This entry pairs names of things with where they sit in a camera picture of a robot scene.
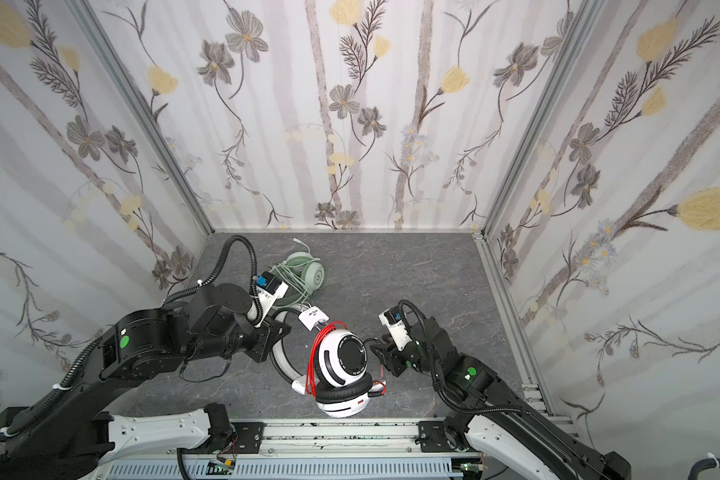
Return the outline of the white black headphones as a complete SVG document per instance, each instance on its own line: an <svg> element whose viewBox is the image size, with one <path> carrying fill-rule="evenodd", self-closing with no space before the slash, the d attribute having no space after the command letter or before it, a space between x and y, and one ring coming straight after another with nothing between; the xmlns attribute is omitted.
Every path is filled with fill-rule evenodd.
<svg viewBox="0 0 720 480"><path fill-rule="evenodd" d="M331 418L341 419L362 412L373 398L386 394L386 384L375 380L368 371L368 351L363 341L345 323L330 322L322 310L312 307L299 310L285 307L278 310L299 318L305 326L318 326L310 347L306 372L295 379L291 389L312 398L317 407Z"/></svg>

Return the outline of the mint green headphones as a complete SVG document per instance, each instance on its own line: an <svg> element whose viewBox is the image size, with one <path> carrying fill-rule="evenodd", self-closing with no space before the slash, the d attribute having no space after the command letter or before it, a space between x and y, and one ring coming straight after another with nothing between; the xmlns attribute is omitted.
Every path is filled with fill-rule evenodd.
<svg viewBox="0 0 720 480"><path fill-rule="evenodd" d="M269 269L288 286L286 295L276 302L277 305L289 306L308 300L325 280L325 268L319 258L307 252L295 252L284 261Z"/></svg>

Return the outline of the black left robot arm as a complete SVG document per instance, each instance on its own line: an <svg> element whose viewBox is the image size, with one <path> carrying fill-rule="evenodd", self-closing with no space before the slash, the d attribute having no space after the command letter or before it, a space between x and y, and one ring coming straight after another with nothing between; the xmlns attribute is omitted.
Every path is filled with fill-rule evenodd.
<svg viewBox="0 0 720 480"><path fill-rule="evenodd" d="M207 279L123 317L40 401L4 410L0 479L83 478L116 449L105 409L124 393L192 361L244 353L265 362L290 329L266 313L256 265L251 242L229 237Z"/></svg>

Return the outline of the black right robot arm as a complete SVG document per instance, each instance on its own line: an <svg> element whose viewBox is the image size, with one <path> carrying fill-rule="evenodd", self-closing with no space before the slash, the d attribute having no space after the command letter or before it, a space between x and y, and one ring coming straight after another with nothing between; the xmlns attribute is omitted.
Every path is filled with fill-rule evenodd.
<svg viewBox="0 0 720 480"><path fill-rule="evenodd" d="M490 367L461 353L448 333L412 302L380 314L385 342L373 349L383 367L399 376L429 377L448 408L443 434L455 450L493 457L524 479L629 479L629 462L601 453L566 433L534 409Z"/></svg>

